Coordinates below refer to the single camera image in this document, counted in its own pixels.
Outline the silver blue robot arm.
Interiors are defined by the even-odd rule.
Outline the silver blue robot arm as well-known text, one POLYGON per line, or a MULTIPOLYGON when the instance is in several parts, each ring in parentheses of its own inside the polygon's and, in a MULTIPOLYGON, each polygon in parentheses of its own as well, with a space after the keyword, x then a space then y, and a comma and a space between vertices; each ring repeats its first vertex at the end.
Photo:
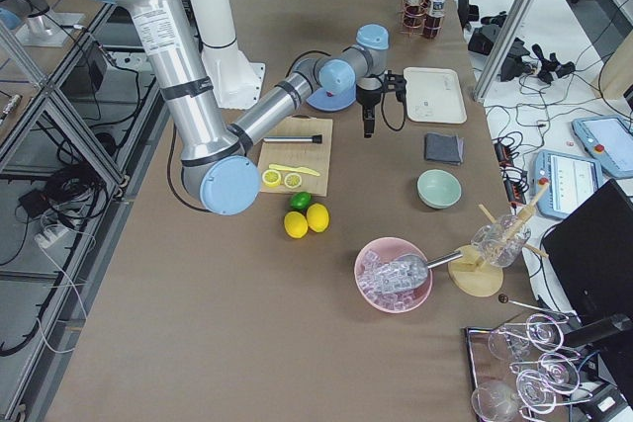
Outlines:
POLYGON ((361 27, 333 58, 295 62, 260 95, 261 78, 240 51, 229 0, 101 0, 124 8, 180 134, 185 190, 208 211, 233 215, 260 190, 249 149, 316 91, 338 95, 385 75, 389 35, 361 27))

